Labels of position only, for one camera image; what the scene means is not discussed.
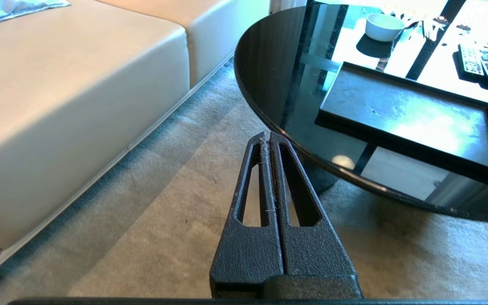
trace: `beige sofa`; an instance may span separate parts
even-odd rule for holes
[[[269,0],[69,0],[0,23],[0,263],[216,71]]]

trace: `carpet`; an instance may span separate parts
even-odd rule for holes
[[[0,267],[0,304],[209,298],[208,272],[244,149],[264,130],[228,62]],[[365,297],[488,299],[488,223],[415,210],[343,180],[320,199]]]

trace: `blue pillow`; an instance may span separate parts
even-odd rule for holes
[[[0,22],[48,8],[69,6],[65,0],[0,0]]]

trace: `black tray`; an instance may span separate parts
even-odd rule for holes
[[[316,124],[488,184],[488,103],[345,62]]]

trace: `round table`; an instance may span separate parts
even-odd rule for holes
[[[364,35],[366,16],[375,12],[381,10],[302,6],[255,23],[234,57],[242,94],[267,127],[293,144],[318,193],[340,177],[413,207],[488,221],[487,185],[316,123],[341,62],[488,102],[488,89],[457,75],[453,52],[463,29],[448,26],[433,42],[417,26],[393,43],[378,43]]]

